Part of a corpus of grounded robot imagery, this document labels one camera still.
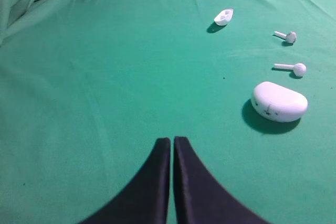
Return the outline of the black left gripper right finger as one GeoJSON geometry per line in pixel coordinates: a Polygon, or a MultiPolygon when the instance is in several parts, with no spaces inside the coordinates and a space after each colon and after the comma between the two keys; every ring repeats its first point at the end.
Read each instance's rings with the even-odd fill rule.
{"type": "Polygon", "coordinates": [[[212,176],[184,136],[174,138],[173,193],[178,223],[268,223],[212,176]]]}

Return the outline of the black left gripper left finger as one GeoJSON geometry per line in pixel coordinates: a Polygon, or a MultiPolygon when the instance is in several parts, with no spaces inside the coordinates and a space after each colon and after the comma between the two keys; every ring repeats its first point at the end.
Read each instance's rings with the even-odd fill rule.
{"type": "Polygon", "coordinates": [[[170,157],[170,139],[157,139],[148,158],[129,183],[83,223],[166,223],[170,157]]]}

